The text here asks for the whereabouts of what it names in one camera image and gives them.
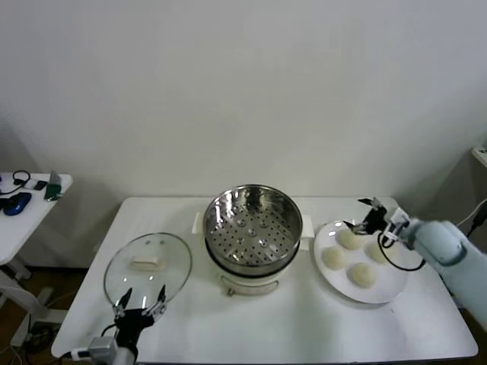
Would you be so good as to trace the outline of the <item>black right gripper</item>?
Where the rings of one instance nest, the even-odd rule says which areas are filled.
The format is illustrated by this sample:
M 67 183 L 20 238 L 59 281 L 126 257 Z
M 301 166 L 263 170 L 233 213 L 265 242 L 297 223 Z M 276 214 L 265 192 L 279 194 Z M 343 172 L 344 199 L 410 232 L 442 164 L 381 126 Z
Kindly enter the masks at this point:
M 375 197 L 360 198 L 358 201 L 364 205 L 370 206 L 371 210 L 359 224 L 344 221 L 347 228 L 353 233 L 375 233 L 377 231 L 384 231 L 387 227 L 387 221 L 385 220 L 387 209 L 383 207 L 380 201 Z

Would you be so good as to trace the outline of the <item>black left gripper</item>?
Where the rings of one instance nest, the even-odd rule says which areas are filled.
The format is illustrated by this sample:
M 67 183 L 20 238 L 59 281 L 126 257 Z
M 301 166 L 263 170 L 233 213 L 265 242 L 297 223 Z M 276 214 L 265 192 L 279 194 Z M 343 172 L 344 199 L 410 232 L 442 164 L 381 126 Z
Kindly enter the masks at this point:
M 152 327 L 153 316 L 162 316 L 166 309 L 166 285 L 158 293 L 157 300 L 147 309 L 129 309 L 126 306 L 132 295 L 130 287 L 113 305 L 114 323 L 118 329 L 116 343 L 122 348 L 136 348 L 141 333 Z

